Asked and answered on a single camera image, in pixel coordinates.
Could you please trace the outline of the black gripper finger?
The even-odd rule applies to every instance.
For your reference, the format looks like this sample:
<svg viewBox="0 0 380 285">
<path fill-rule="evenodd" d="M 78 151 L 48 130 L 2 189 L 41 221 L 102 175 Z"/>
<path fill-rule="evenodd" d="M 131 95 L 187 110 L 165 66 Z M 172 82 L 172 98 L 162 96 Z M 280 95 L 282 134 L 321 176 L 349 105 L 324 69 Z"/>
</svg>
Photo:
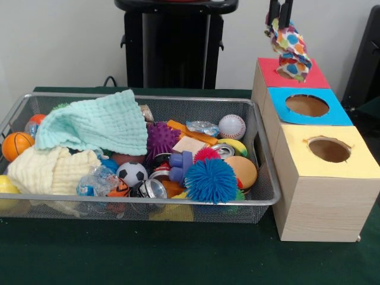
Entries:
<svg viewBox="0 0 380 285">
<path fill-rule="evenodd" d="M 267 20 L 273 20 L 280 15 L 281 4 L 278 0 L 271 0 Z"/>
<path fill-rule="evenodd" d="M 290 19 L 292 14 L 293 0 L 285 0 L 281 5 L 279 15 L 279 29 L 288 28 L 290 25 Z"/>
</svg>

